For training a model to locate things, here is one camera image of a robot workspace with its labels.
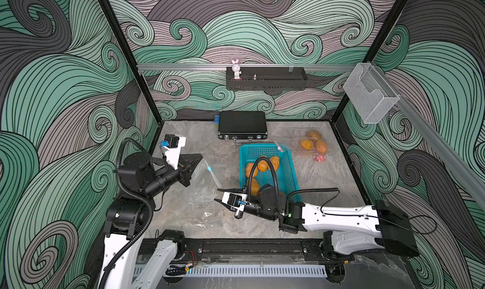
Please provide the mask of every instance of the potato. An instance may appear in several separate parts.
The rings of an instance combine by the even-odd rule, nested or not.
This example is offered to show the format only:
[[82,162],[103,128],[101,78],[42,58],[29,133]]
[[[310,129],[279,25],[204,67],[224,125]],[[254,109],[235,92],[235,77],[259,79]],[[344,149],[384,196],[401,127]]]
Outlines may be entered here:
[[327,144],[323,140],[317,140],[317,145],[315,147],[318,152],[325,154],[328,151]]
[[271,164],[273,164],[273,167],[275,168],[275,171],[278,170],[279,168],[279,156],[275,155],[272,158],[270,158]]
[[313,149],[313,142],[311,140],[301,140],[300,141],[300,146],[306,150],[312,150]]
[[[246,177],[249,177],[249,174],[251,173],[251,169],[253,168],[253,165],[254,163],[248,163],[246,165]],[[254,170],[253,178],[256,177],[257,175],[258,175],[258,168]]]
[[[246,181],[246,187],[249,185],[249,179]],[[259,186],[258,182],[256,182],[256,179],[253,178],[251,180],[251,195],[256,196],[258,194],[258,191],[261,187]]]
[[306,136],[312,141],[317,141],[322,139],[322,135],[317,130],[309,130],[306,132]]
[[266,171],[266,169],[268,169],[268,163],[267,163],[267,162],[265,162],[265,161],[263,161],[263,160],[262,160],[262,161],[260,161],[260,162],[258,163],[258,169],[259,169],[259,171],[261,171],[261,172],[265,172],[265,171]]

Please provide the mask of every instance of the wave pattern wall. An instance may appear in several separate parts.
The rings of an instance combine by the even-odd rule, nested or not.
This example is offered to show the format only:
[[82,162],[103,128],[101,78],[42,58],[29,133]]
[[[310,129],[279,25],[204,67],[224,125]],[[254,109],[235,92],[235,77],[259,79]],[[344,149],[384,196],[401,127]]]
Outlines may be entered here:
[[[485,182],[484,35],[484,0],[409,0],[374,62]],[[422,287],[482,289],[485,213],[406,116],[392,109],[363,125],[349,104],[337,126],[372,200],[438,222],[416,235],[421,256],[411,264]]]
[[0,5],[2,288],[93,287],[118,146],[157,124],[97,0]]
[[[360,62],[394,1],[110,0],[139,63],[329,64]],[[225,92],[222,72],[144,74],[156,78],[150,88],[165,119],[207,119],[222,110],[330,119],[343,96],[333,88],[342,73],[312,73],[312,90],[291,94]]]

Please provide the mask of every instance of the clear plastic bag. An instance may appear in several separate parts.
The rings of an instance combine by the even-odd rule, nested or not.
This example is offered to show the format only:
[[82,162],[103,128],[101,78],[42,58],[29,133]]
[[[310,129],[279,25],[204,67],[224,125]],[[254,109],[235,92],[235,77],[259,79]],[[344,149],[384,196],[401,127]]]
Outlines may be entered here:
[[272,138],[299,155],[312,156],[317,162],[325,161],[331,152],[323,134],[317,128],[286,128],[282,136]]
[[224,167],[209,165],[205,159],[197,165],[192,173],[190,186],[182,194],[185,224],[202,228],[223,226],[219,218],[221,211],[214,206],[214,198],[217,189],[222,188],[216,177],[217,169]]

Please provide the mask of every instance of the blue plastic basket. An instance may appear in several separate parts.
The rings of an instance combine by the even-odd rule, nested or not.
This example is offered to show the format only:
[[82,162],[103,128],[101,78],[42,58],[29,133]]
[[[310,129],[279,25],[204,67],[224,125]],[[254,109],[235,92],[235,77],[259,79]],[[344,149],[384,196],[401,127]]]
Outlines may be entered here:
[[[278,188],[284,194],[288,194],[295,190],[298,190],[298,181],[296,180],[295,167],[293,165],[292,155],[287,147],[280,145],[284,152],[278,150],[274,143],[261,143],[261,144],[247,144],[242,145],[239,149],[239,186],[242,187],[246,184],[246,165],[248,163],[254,163],[262,155],[266,155],[268,158],[273,156],[279,156],[279,168],[276,170],[276,178],[278,180]],[[271,171],[268,168],[265,172],[258,172],[258,175],[254,177],[258,184],[263,187],[266,184],[273,185],[273,177]],[[300,201],[300,195],[292,197],[295,201]]]

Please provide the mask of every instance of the gray marble floor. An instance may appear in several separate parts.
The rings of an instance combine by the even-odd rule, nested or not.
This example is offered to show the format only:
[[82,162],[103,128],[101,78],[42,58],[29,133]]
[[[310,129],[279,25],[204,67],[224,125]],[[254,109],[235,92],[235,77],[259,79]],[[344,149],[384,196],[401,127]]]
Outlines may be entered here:
[[[325,162],[315,163],[312,157],[292,152],[300,189],[339,187],[340,195],[327,206],[364,205],[328,122],[268,122],[267,124],[270,136],[281,136],[285,128],[318,128],[327,141],[329,155]],[[217,127],[213,122],[166,122],[159,140],[163,139],[167,133],[186,136],[187,143],[182,148],[182,153],[201,153],[212,166],[223,188],[239,188],[239,146],[234,145],[232,141],[219,140]],[[161,157],[158,147],[153,155]],[[167,191],[163,200],[163,208],[159,212],[155,212],[146,237],[155,237],[157,230],[161,233],[164,229],[182,230],[186,237],[193,238],[321,237],[321,232],[316,231],[299,232],[298,234],[279,232],[277,222],[267,221],[249,214],[245,214],[242,219],[235,219],[232,212],[212,200],[214,197],[221,198],[222,196],[221,192],[215,191],[213,180],[203,176],[198,179],[201,178],[205,179],[203,183],[194,181],[187,188],[176,183]],[[322,204],[334,195],[334,192],[302,194],[301,199],[307,203]],[[155,197],[155,202],[158,207],[161,203],[161,195]]]

